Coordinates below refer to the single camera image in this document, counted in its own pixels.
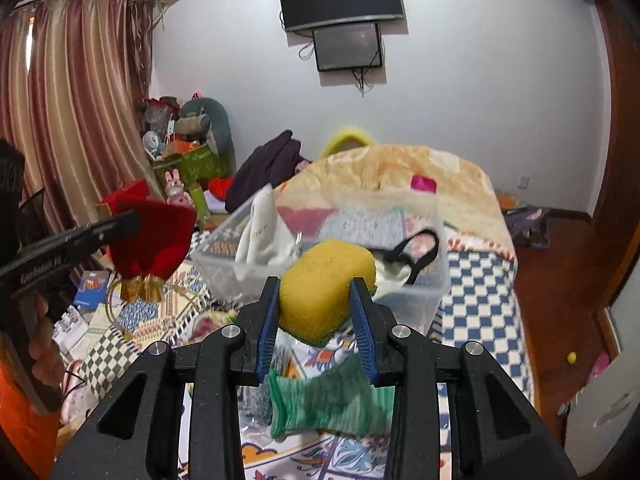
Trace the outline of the person left hand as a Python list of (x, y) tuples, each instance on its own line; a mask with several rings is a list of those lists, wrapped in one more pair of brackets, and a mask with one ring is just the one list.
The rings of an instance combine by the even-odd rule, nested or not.
[(60, 348), (53, 340), (53, 324), (47, 317), (48, 304), (41, 296), (35, 296), (35, 309), (38, 316), (34, 339), (28, 351), (34, 360), (32, 374), (49, 387), (57, 387), (63, 380), (65, 367), (60, 355)]

